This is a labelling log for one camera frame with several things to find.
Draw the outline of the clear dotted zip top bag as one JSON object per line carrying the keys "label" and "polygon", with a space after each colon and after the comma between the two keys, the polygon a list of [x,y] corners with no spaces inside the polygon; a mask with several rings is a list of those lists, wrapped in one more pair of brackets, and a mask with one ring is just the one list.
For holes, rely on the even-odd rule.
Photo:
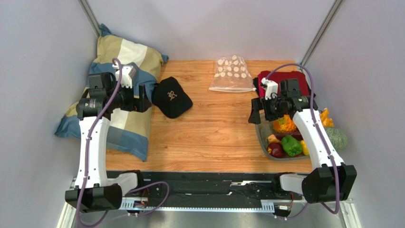
{"label": "clear dotted zip top bag", "polygon": [[245,59],[233,55],[216,60],[209,90],[235,93],[255,91]]}

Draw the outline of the dark red sweet potato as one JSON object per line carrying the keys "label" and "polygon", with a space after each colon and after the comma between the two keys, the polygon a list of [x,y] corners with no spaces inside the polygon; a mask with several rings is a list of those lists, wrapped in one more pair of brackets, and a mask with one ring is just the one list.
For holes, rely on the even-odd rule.
{"label": "dark red sweet potato", "polygon": [[302,141],[303,137],[301,135],[300,132],[296,131],[296,132],[286,132],[286,133],[274,133],[271,134],[270,136],[267,137],[267,142],[268,143],[279,143],[281,144],[281,140],[286,137],[287,135],[292,136],[293,138],[295,138],[298,141]]}

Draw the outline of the green bell pepper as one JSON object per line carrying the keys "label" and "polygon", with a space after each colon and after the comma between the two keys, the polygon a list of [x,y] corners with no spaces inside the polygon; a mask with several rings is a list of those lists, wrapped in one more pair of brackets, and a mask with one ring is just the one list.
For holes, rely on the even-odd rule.
{"label": "green bell pepper", "polygon": [[283,137],[281,140],[281,144],[284,152],[290,157],[295,157],[303,152],[300,141],[298,141],[291,135],[286,135],[285,137]]}

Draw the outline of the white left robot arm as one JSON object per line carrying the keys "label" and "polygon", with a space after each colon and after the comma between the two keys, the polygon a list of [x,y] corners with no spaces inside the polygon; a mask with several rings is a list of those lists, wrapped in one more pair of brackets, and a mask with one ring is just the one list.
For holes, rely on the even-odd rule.
{"label": "white left robot arm", "polygon": [[133,73],[104,72],[89,75],[89,89],[76,110],[81,133],[80,165],[74,189],[65,192],[65,201],[79,212],[119,209],[122,198],[138,186],[140,171],[125,171],[109,181],[106,172],[106,142],[114,110],[143,113],[151,107],[145,86],[134,97]]}

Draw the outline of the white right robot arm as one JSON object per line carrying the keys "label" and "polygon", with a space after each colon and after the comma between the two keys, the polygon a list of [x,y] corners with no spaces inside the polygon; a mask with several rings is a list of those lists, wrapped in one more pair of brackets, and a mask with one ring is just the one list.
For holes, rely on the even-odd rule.
{"label": "white right robot arm", "polygon": [[322,125],[314,93],[303,96],[297,79],[277,84],[263,78],[259,86],[265,94],[252,99],[249,123],[261,123],[261,110],[267,121],[289,115],[301,133],[312,164],[312,172],[307,176],[287,172],[276,174],[276,191],[300,194],[310,204],[347,200],[357,171],[353,165],[346,165],[333,147]]}

